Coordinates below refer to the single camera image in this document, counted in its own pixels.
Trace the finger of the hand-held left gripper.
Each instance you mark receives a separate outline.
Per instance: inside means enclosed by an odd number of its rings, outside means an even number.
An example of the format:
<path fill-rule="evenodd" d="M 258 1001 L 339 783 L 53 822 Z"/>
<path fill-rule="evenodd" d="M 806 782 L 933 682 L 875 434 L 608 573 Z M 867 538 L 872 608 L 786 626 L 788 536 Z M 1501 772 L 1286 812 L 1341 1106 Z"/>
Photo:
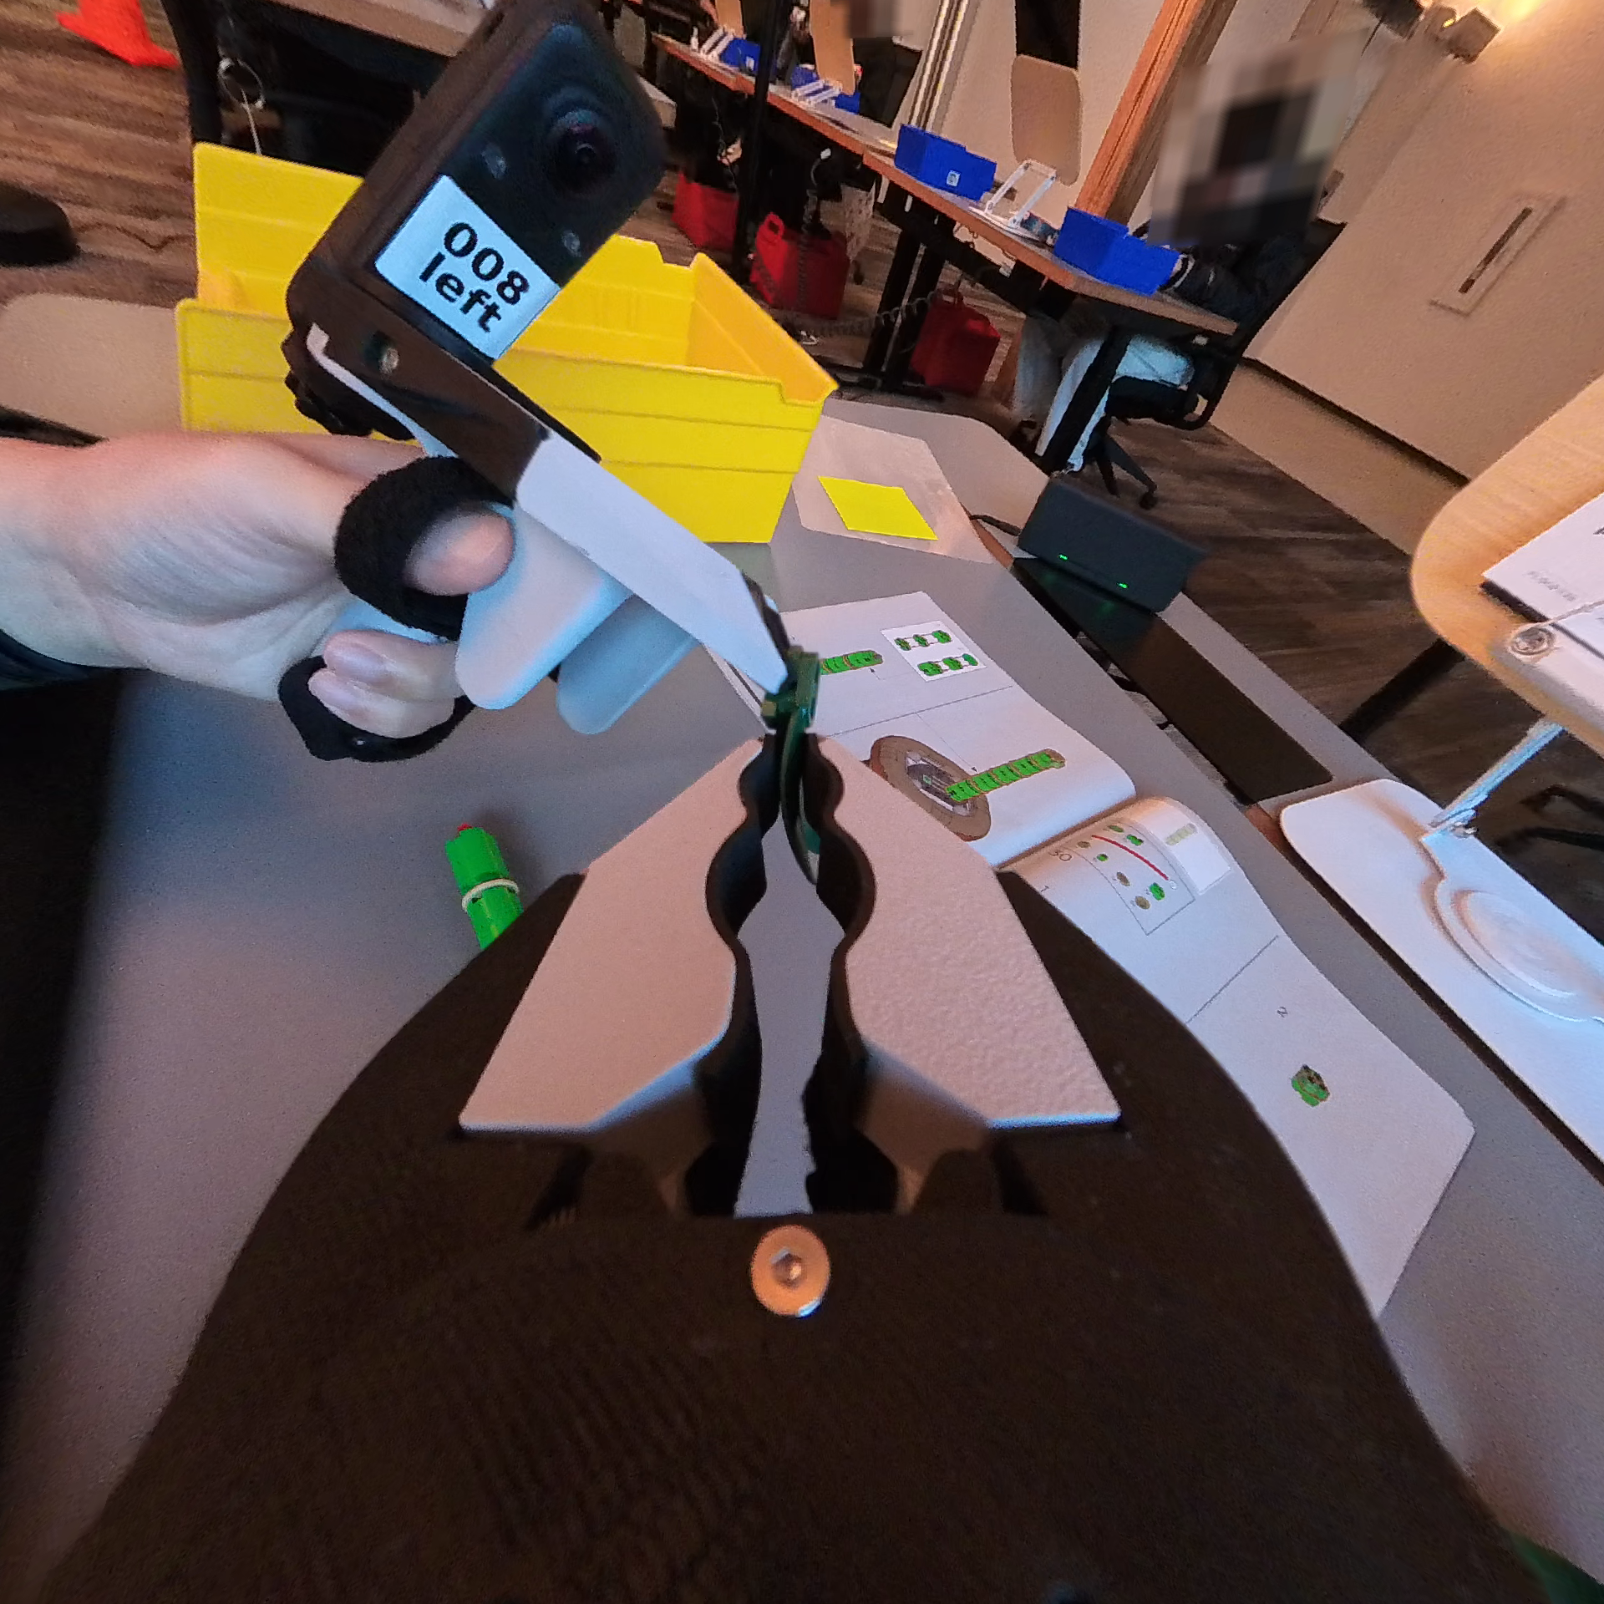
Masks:
<path fill-rule="evenodd" d="M 599 461 L 559 436 L 534 446 L 516 506 L 765 692 L 786 680 L 761 595 Z"/>

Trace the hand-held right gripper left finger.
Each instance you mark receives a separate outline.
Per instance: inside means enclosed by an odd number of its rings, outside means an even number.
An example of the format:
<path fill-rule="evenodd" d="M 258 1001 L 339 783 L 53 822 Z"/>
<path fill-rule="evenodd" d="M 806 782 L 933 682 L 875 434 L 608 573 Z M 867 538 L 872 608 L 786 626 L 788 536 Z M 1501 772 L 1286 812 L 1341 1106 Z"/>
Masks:
<path fill-rule="evenodd" d="M 596 857 L 459 1113 L 638 1159 L 673 1208 L 731 1215 L 760 1034 L 740 930 L 761 900 L 775 752 L 748 740 Z"/>

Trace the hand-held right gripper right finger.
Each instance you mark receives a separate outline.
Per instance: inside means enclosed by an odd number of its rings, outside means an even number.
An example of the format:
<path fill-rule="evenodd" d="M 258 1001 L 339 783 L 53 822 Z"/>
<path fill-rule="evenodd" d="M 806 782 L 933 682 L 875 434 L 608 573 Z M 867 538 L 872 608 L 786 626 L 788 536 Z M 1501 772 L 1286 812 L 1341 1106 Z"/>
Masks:
<path fill-rule="evenodd" d="M 1112 1089 L 1007 890 L 968 845 L 813 737 L 815 890 L 841 927 L 805 1088 L 811 1210 L 908 1208 L 1002 1129 L 1117 1119 Z"/>

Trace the dark green leaf piece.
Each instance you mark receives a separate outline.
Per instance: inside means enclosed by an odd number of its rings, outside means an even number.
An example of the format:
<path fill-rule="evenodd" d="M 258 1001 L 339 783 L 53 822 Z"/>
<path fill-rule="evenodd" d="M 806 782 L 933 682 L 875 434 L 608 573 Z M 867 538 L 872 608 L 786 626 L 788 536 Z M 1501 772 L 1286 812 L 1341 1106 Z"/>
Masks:
<path fill-rule="evenodd" d="M 778 737 L 776 785 L 783 832 L 800 872 L 815 885 L 818 877 L 820 837 L 806 815 L 805 778 L 811 733 L 808 715 L 795 712 Z"/>
<path fill-rule="evenodd" d="M 775 692 L 765 693 L 760 717 L 766 730 L 778 737 L 805 737 L 816 707 L 820 660 L 795 645 L 785 650 L 783 658 L 785 678 Z"/>

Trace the person's left forearm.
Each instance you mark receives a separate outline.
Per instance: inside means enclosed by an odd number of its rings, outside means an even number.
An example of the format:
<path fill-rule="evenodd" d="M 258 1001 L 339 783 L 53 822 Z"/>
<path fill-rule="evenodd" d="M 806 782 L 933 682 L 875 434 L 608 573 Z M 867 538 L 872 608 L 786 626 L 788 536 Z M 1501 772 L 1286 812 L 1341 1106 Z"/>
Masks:
<path fill-rule="evenodd" d="M 4 630 L 0 635 L 0 658 L 1 695 L 120 678 L 126 672 L 118 667 L 81 665 L 33 651 Z"/>

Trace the grey desk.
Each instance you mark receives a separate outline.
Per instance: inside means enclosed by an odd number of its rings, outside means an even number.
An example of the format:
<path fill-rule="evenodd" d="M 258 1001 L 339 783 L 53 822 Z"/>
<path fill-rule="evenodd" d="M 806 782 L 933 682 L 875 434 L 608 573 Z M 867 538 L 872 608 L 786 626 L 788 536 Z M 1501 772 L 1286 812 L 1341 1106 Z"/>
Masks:
<path fill-rule="evenodd" d="M 1139 793 L 1206 817 L 1304 956 L 1461 1106 L 1471 1144 L 1381 1330 L 1495 1514 L 1600 1575 L 1588 1156 L 992 560 L 805 531 L 790 508 L 731 556 L 783 606 L 927 591 Z M 541 687 L 380 767 L 312 760 L 275 705 L 125 680 L 23 1305 L 4 1600 L 28 1600 L 96 1515 L 317 1121 L 471 959 L 451 829 L 487 822 L 534 894 L 755 732 L 703 651 L 611 732 L 571 733 Z"/>

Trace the person's left hand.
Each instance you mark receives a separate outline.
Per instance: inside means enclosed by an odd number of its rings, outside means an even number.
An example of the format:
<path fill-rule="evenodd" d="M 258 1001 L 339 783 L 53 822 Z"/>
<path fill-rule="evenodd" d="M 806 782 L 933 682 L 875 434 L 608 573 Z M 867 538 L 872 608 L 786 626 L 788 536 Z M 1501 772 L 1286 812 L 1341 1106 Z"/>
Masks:
<path fill-rule="evenodd" d="M 459 695 L 452 645 L 335 631 L 347 503 L 417 456 L 384 439 L 145 433 L 81 449 L 1 444 L 1 625 L 78 667 L 143 668 L 272 700 L 322 655 L 312 695 L 410 737 Z"/>

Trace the yellow plastic bin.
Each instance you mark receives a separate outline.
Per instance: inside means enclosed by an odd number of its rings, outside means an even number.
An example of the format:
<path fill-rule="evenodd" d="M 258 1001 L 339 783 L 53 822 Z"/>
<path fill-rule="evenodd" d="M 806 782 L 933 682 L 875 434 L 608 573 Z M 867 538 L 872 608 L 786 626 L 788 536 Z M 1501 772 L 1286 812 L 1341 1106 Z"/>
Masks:
<path fill-rule="evenodd" d="M 182 424 L 319 433 L 285 386 L 285 289 L 352 175 L 192 150 L 197 296 L 173 311 Z M 833 379 L 709 259 L 613 237 L 496 371 L 708 543 L 771 538 Z"/>

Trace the green bamboo stalk model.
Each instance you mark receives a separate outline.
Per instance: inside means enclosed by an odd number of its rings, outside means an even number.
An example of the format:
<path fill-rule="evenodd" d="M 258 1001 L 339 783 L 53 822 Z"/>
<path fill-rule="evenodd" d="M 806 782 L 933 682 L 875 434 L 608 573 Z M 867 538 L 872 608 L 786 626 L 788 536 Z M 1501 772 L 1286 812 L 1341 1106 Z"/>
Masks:
<path fill-rule="evenodd" d="M 484 827 L 462 825 L 445 842 L 445 857 L 459 897 L 481 951 L 522 912 L 517 884 L 496 837 Z"/>

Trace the clear sheet with yellow square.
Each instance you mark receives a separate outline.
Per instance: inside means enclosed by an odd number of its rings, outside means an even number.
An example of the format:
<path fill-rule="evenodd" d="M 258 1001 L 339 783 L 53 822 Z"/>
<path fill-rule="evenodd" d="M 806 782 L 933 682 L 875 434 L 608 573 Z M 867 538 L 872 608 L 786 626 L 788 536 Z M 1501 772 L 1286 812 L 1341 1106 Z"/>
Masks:
<path fill-rule="evenodd" d="M 811 433 L 791 496 L 801 524 L 815 533 L 990 560 L 933 453 L 910 434 L 825 416 Z"/>

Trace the open instruction booklet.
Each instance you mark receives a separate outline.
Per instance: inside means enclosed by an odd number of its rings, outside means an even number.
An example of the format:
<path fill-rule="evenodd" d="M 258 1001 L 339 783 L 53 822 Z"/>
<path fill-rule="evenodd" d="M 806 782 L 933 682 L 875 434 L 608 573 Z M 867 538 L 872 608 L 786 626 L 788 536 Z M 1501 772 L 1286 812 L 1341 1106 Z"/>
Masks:
<path fill-rule="evenodd" d="M 1373 1313 L 1473 1139 L 1453 1098 L 1336 991 L 1209 824 L 1025 693 L 920 591 L 781 615 L 811 728 L 1015 872 L 1212 1054 L 1293 1159 Z"/>

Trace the red container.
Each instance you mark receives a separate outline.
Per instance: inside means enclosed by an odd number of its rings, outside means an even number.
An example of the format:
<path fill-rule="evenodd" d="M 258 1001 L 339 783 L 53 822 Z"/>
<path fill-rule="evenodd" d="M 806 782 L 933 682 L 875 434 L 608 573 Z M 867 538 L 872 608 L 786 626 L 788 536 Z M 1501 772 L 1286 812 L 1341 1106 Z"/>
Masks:
<path fill-rule="evenodd" d="M 748 282 L 770 309 L 835 319 L 848 271 L 838 234 L 791 229 L 773 210 L 756 227 Z"/>
<path fill-rule="evenodd" d="M 930 299 L 908 371 L 927 387 L 975 396 L 999 342 L 1000 331 L 984 311 L 967 304 L 962 294 L 943 291 Z"/>

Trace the orange traffic cone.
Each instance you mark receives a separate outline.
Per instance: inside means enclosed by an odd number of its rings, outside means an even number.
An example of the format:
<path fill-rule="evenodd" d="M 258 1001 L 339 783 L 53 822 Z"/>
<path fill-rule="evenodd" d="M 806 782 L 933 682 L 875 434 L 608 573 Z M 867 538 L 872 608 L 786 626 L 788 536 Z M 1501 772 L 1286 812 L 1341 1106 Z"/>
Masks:
<path fill-rule="evenodd" d="M 150 35 L 138 0 L 83 0 L 75 10 L 60 10 L 55 22 L 128 67 L 175 70 L 180 65 L 178 57 Z"/>

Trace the white document stand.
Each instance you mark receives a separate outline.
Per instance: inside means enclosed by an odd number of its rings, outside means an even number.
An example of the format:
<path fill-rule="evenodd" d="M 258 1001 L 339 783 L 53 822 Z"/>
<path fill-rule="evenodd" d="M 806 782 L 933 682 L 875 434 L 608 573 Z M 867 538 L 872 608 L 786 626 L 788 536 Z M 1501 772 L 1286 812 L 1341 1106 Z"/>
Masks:
<path fill-rule="evenodd" d="M 1602 381 L 1458 491 L 1413 550 L 1416 611 L 1441 643 L 1538 713 L 1446 807 L 1371 780 L 1288 805 L 1279 829 L 1413 974 L 1533 1089 L 1600 1079 L 1600 942 L 1473 832 L 1480 804 L 1550 738 L 1600 752 L 1600 575 L 1533 580 L 1518 618 L 1501 593 L 1532 576 L 1552 529 L 1600 565 Z"/>

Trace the blue plastic bin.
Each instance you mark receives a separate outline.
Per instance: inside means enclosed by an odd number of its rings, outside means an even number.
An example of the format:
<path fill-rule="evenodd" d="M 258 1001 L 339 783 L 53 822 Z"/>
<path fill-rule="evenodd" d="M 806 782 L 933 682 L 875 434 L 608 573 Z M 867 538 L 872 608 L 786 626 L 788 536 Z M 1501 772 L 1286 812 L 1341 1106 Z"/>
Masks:
<path fill-rule="evenodd" d="M 1052 254 L 1072 271 L 1139 296 L 1164 289 L 1181 264 L 1179 252 L 1152 244 L 1117 220 L 1077 209 L 1064 212 Z"/>
<path fill-rule="evenodd" d="M 995 184 L 995 162 L 943 135 L 912 123 L 897 128 L 893 165 L 918 184 L 968 202 Z"/>

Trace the black power adapter box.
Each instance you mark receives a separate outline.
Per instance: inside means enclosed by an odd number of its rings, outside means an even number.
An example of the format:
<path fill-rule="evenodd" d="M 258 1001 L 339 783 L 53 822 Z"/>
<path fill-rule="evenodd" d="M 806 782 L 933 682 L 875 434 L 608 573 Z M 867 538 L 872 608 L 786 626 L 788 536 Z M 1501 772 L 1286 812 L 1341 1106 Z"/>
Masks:
<path fill-rule="evenodd" d="M 1069 474 L 1047 478 L 1015 551 L 1149 613 L 1182 593 L 1206 555 L 1124 504 L 1084 491 Z"/>

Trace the black floor lamp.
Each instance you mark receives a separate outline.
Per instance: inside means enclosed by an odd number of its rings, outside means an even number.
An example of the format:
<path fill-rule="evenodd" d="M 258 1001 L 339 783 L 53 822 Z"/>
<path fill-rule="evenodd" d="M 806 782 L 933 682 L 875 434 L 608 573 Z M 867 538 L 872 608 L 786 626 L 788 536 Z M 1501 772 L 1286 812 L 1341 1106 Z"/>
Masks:
<path fill-rule="evenodd" d="M 41 269 L 71 262 L 78 242 L 65 210 L 51 199 L 0 184 L 0 262 L 3 269 Z"/>

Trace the long background work table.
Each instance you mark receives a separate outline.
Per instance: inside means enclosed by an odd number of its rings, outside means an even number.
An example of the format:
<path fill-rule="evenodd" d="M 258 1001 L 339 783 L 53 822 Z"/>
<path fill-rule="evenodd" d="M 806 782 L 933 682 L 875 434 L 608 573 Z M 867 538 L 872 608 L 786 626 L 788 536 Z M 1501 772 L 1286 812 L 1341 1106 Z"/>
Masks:
<path fill-rule="evenodd" d="M 925 322 L 943 267 L 953 267 L 984 286 L 1014 311 L 1064 312 L 1082 301 L 1107 324 L 1090 367 L 1074 389 L 1055 429 L 1037 448 L 1045 471 L 1060 471 L 1079 434 L 1095 409 L 1097 397 L 1115 377 L 1117 364 L 1134 334 L 1192 334 L 1229 341 L 1236 324 L 1171 294 L 1139 294 L 1105 284 L 1052 255 L 1027 237 L 1010 232 L 970 202 L 897 169 L 892 154 L 873 142 L 875 127 L 865 118 L 838 120 L 795 100 L 786 90 L 770 88 L 771 50 L 763 50 L 756 78 L 733 73 L 694 50 L 671 40 L 661 48 L 694 68 L 720 88 L 748 97 L 743 155 L 758 162 L 768 112 L 786 115 L 811 128 L 833 150 L 858 160 L 885 185 L 875 212 L 898 230 L 892 266 L 870 319 L 870 342 L 863 362 L 843 371 L 850 382 L 883 394 L 913 392 L 908 381 L 912 349 Z"/>

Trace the printed instruction sheet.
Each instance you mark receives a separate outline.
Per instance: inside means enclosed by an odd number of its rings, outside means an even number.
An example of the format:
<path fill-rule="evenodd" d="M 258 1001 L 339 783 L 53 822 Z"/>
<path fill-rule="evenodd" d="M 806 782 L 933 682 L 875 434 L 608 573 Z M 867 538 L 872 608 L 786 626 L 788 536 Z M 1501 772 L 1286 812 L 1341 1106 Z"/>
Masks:
<path fill-rule="evenodd" d="M 1602 494 L 1481 575 L 1481 590 L 1528 620 L 1558 620 L 1602 601 Z"/>

